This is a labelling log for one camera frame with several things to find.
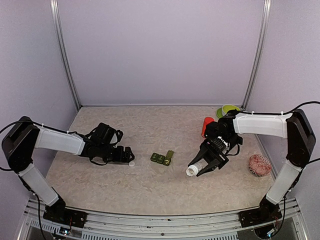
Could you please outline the white bottle cap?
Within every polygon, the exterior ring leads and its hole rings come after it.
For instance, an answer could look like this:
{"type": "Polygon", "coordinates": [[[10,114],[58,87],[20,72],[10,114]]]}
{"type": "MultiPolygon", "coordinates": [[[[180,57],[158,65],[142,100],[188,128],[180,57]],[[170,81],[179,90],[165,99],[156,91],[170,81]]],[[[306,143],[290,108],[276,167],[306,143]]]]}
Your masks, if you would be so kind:
{"type": "Polygon", "coordinates": [[[128,163],[128,165],[129,165],[130,167],[134,167],[134,166],[135,166],[135,162],[134,162],[134,161],[131,161],[131,162],[128,163]]]}

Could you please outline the small white pill bottle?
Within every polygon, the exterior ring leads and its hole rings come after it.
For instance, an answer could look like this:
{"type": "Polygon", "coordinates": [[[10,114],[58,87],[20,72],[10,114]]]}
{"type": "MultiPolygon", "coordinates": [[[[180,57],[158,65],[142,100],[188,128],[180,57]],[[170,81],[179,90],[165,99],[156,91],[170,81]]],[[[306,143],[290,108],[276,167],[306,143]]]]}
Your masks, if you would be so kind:
{"type": "Polygon", "coordinates": [[[190,165],[187,169],[186,169],[186,175],[188,177],[194,177],[196,176],[202,169],[204,168],[204,165],[200,162],[194,163],[192,165],[190,165]]]}

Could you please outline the green pill organizer box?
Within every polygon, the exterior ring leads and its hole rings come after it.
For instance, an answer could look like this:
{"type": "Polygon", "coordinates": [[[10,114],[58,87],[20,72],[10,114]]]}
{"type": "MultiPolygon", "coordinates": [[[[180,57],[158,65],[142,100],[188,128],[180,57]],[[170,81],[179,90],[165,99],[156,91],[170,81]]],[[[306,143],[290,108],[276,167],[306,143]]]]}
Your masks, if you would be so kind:
{"type": "Polygon", "coordinates": [[[162,154],[158,154],[156,152],[154,152],[151,157],[150,160],[152,162],[164,165],[164,166],[169,166],[171,164],[172,158],[174,156],[174,151],[173,150],[169,150],[166,155],[162,155],[162,154]]]}

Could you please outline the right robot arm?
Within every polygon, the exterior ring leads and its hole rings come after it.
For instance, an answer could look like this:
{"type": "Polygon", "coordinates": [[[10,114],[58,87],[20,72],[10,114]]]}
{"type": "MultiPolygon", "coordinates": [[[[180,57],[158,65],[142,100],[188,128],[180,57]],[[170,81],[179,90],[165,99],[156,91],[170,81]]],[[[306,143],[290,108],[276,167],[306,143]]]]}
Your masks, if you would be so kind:
{"type": "MultiPolygon", "coordinates": [[[[187,138],[186,147],[190,150],[186,153],[187,160],[191,161],[196,155],[198,136],[201,123],[205,117],[211,116],[217,107],[209,106],[186,106],[185,129],[187,138]]],[[[277,136],[257,135],[254,140],[253,134],[240,135],[243,137],[243,148],[238,156],[230,158],[230,162],[221,170],[205,174],[201,177],[185,177],[186,196],[184,214],[208,214],[240,210],[249,207],[257,207],[260,200],[271,187],[273,181],[271,173],[264,177],[255,177],[249,170],[246,160],[252,154],[263,154],[271,160],[276,172],[280,172],[281,165],[287,154],[287,139],[277,136]]],[[[316,187],[316,180],[320,184],[320,163],[306,168],[301,182],[288,194],[290,198],[296,197],[299,207],[304,215],[320,214],[320,187],[316,187]]]]}

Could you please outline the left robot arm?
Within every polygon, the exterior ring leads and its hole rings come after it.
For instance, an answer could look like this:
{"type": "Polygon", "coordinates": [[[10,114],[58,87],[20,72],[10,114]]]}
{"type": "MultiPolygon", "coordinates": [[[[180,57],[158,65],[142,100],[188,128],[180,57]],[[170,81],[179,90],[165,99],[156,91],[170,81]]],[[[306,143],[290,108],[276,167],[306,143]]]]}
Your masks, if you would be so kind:
{"type": "Polygon", "coordinates": [[[60,130],[21,117],[4,127],[8,132],[1,142],[1,148],[8,163],[8,172],[15,172],[26,187],[33,192],[57,221],[63,223],[70,218],[70,211],[61,196],[51,187],[35,166],[35,149],[63,152],[87,158],[95,164],[95,158],[102,160],[101,166],[109,163],[129,164],[135,159],[129,146],[120,145],[124,133],[101,122],[87,134],[60,130]]]}

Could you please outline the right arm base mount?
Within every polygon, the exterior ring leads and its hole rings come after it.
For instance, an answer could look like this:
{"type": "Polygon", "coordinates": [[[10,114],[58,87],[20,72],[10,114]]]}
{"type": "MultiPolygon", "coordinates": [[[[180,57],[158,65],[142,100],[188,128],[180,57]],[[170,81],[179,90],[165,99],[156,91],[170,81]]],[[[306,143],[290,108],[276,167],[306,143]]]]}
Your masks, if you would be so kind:
{"type": "Polygon", "coordinates": [[[267,200],[266,196],[262,198],[259,207],[243,210],[238,213],[239,221],[242,228],[260,225],[281,219],[282,213],[279,204],[274,204],[267,200]]]}

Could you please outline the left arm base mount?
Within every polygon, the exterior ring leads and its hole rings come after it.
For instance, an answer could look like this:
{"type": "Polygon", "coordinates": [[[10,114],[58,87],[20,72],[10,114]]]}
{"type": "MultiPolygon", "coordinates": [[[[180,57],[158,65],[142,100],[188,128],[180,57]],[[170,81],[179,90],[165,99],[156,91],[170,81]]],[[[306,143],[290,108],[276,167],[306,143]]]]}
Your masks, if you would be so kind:
{"type": "Polygon", "coordinates": [[[66,207],[63,199],[58,199],[53,205],[45,206],[43,218],[69,227],[84,228],[88,214],[84,211],[66,207]]]}

